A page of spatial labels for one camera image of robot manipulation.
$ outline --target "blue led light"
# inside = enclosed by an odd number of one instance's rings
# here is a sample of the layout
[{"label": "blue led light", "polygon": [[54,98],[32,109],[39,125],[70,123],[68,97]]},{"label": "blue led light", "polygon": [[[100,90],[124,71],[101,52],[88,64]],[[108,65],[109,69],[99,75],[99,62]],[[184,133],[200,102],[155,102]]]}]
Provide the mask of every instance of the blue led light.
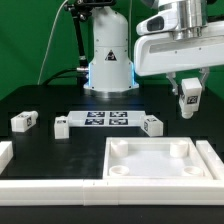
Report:
[{"label": "blue led light", "polygon": [[132,85],[135,85],[135,69],[133,62],[131,63],[131,73],[132,73]]},{"label": "blue led light", "polygon": [[88,86],[91,86],[91,70],[90,70],[90,64],[89,64],[89,66],[88,66],[88,69],[89,69],[89,74],[88,74],[88,76],[89,76]]}]

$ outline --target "black table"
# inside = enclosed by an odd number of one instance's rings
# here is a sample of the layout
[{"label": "black table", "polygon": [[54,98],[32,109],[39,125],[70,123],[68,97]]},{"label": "black table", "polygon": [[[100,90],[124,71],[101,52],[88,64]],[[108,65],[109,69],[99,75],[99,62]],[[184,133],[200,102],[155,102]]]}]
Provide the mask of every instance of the black table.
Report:
[{"label": "black table", "polygon": [[[224,101],[206,89],[193,118],[181,117],[170,86],[142,86],[137,96],[100,99],[75,86],[25,86],[0,102],[0,141],[13,141],[14,158],[6,179],[101,179],[107,137],[147,137],[139,127],[71,128],[69,140],[54,139],[55,117],[69,111],[144,110],[164,122],[165,137],[208,140],[224,160]],[[10,119],[37,111],[37,124],[12,133]],[[0,207],[1,223],[220,223],[222,206],[47,206]]]}]

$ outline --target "small white block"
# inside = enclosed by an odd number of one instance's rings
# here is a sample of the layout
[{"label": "small white block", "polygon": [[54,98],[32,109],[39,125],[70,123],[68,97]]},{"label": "small white block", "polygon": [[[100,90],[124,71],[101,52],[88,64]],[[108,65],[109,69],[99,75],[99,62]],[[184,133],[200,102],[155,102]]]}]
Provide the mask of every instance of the small white block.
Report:
[{"label": "small white block", "polygon": [[141,129],[150,137],[163,136],[163,122],[155,116],[141,116]]},{"label": "small white block", "polygon": [[11,119],[13,132],[25,132],[36,124],[38,113],[24,111]]},{"label": "small white block", "polygon": [[12,142],[0,143],[0,174],[13,157]]},{"label": "small white block", "polygon": [[54,123],[55,139],[69,138],[69,123],[67,117],[56,117]]},{"label": "small white block", "polygon": [[198,78],[183,79],[181,85],[183,95],[180,96],[179,104],[183,118],[189,119],[198,111],[202,86]]}]

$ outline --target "green backdrop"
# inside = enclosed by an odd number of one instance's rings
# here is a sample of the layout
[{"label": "green backdrop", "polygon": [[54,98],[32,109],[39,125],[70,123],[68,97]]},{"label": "green backdrop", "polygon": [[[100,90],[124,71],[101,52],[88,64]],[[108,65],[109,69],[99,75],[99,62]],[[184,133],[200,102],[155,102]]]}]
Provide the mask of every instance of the green backdrop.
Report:
[{"label": "green backdrop", "polygon": [[[64,0],[0,0],[0,99],[16,88],[37,84],[47,42],[58,8]],[[113,7],[129,19],[130,0],[117,0]],[[133,0],[131,16],[131,58],[133,47],[138,38],[136,25],[152,16],[155,12],[145,7],[140,0]],[[209,15],[224,13],[224,1],[218,0],[208,7]],[[93,57],[91,19],[82,24],[86,54]],[[43,79],[65,68],[78,65],[78,51],[72,19],[69,13],[62,11],[52,40]],[[224,99],[224,66],[212,68],[207,85]],[[196,71],[179,74],[195,76]],[[164,76],[139,79],[139,82],[167,83]],[[55,81],[54,84],[75,84],[73,80]]]}]

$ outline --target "cable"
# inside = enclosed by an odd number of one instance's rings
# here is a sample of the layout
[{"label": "cable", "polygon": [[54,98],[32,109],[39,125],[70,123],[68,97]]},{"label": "cable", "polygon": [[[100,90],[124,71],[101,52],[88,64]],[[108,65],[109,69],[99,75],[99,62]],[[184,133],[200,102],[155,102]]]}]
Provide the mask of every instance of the cable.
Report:
[{"label": "cable", "polygon": [[77,78],[77,76],[76,75],[67,75],[67,76],[62,76],[62,77],[54,77],[54,78],[48,79],[42,85],[47,86],[54,79],[67,79],[67,78]]},{"label": "cable", "polygon": [[69,72],[75,72],[75,71],[76,71],[75,68],[70,68],[70,69],[65,69],[65,70],[62,70],[60,72],[57,72],[55,75],[53,75],[52,77],[50,77],[49,79],[47,79],[46,81],[44,81],[42,85],[48,85],[48,83],[50,83],[53,79],[65,77],[65,76],[59,77],[60,75],[63,75],[65,73],[69,73]]},{"label": "cable", "polygon": [[40,81],[41,81],[41,77],[43,75],[43,71],[44,71],[44,67],[45,67],[45,64],[46,64],[46,60],[48,58],[48,54],[49,54],[49,50],[50,50],[50,46],[51,46],[51,42],[52,42],[52,39],[53,39],[53,36],[54,36],[54,31],[55,31],[55,27],[56,27],[56,24],[57,24],[57,21],[58,21],[58,18],[59,18],[59,14],[62,10],[62,8],[64,7],[64,5],[68,2],[68,0],[65,0],[62,5],[59,7],[58,9],[58,12],[55,16],[55,20],[54,20],[54,23],[53,23],[53,26],[52,26],[52,30],[51,30],[51,34],[50,34],[50,38],[49,38],[49,41],[48,41],[48,45],[47,45],[47,49],[46,49],[46,53],[45,53],[45,56],[44,56],[44,60],[42,62],[42,66],[41,66],[41,69],[40,69],[40,75],[39,75],[39,78],[38,78],[38,85],[40,85]]}]

